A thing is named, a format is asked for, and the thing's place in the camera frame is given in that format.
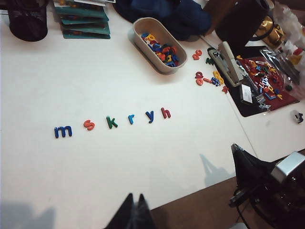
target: magnetic letter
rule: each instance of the magnetic letter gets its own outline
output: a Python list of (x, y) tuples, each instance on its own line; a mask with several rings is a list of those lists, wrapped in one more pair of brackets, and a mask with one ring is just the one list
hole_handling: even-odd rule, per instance
[(107, 123), (108, 123), (108, 126), (109, 126), (110, 129), (112, 129), (112, 125), (114, 125), (115, 127), (118, 127), (118, 125), (114, 122), (115, 118), (110, 120), (110, 117), (107, 116), (106, 119), (107, 119)]
[(92, 130), (95, 127), (95, 124), (91, 123), (90, 119), (88, 119), (84, 122), (84, 127), (86, 127), (87, 130)]
[(134, 117), (134, 114), (131, 114), (130, 116), (128, 116), (128, 119), (129, 119), (129, 122), (131, 125), (133, 124), (133, 119), (132, 119), (133, 117)]
[(164, 108), (161, 108), (162, 114), (163, 114), (163, 118), (166, 118), (166, 115), (170, 118), (171, 117), (171, 113), (169, 110), (164, 110)]
[(153, 111), (151, 111), (151, 113), (149, 113), (148, 111), (146, 111), (145, 113), (147, 115), (147, 117), (150, 119), (150, 121), (148, 123), (152, 123), (153, 122)]
[(55, 133), (55, 137), (58, 138), (59, 137), (59, 133), (58, 131), (61, 131), (61, 136), (65, 137), (66, 136), (66, 130), (68, 130), (68, 134), (71, 137), (72, 136), (72, 128), (71, 126), (67, 125), (65, 127), (63, 126), (59, 126), (59, 127), (54, 127), (54, 133)]

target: stack of folders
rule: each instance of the stack of folders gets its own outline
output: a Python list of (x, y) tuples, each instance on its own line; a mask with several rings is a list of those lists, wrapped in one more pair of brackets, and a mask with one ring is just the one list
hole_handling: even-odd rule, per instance
[(110, 39), (106, 2), (115, 0), (53, 0), (65, 39)]

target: blue magnetic letter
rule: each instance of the blue magnetic letter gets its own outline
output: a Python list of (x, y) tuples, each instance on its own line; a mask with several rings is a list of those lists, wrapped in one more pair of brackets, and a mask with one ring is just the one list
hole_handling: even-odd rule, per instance
[(110, 117), (107, 116), (106, 119), (107, 119), (107, 123), (108, 123), (108, 126), (110, 129), (112, 129), (112, 125), (115, 126), (116, 128), (118, 127), (118, 125), (114, 122), (115, 118), (110, 120)]
[(134, 114), (131, 114), (130, 116), (128, 116), (128, 119), (129, 119), (129, 122), (131, 125), (133, 124), (133, 119), (132, 119), (133, 117), (134, 117)]
[(151, 111), (151, 113), (149, 113), (148, 111), (146, 111), (145, 113), (147, 115), (147, 117), (150, 119), (150, 121), (148, 123), (152, 123), (153, 122), (153, 111)]
[(54, 127), (54, 133), (55, 133), (55, 137), (58, 138), (59, 137), (59, 133), (58, 131), (61, 131), (61, 136), (65, 137), (66, 136), (66, 130), (68, 130), (68, 134), (71, 137), (72, 136), (72, 128), (71, 126), (67, 125), (65, 127), (63, 126), (59, 126), (59, 127)]

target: mesh pencil holder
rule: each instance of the mesh pencil holder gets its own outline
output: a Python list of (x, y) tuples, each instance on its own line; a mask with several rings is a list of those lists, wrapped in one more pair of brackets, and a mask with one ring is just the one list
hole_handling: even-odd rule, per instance
[(6, 0), (10, 31), (27, 42), (42, 40), (48, 33), (48, 2), (49, 0)]

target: oval plastic container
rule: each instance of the oval plastic container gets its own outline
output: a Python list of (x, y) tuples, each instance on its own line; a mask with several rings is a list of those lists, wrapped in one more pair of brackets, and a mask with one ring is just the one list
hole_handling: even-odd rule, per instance
[[(167, 31), (167, 29), (154, 18), (140, 18), (133, 23), (134, 42), (148, 57), (148, 59), (162, 73), (173, 73), (181, 68), (187, 61), (187, 55), (181, 44)], [(177, 49), (176, 56), (179, 58), (179, 64), (176, 67), (165, 65), (159, 57), (148, 47), (145, 41), (141, 38), (143, 33), (152, 34), (157, 42), (161, 45), (168, 44)]]

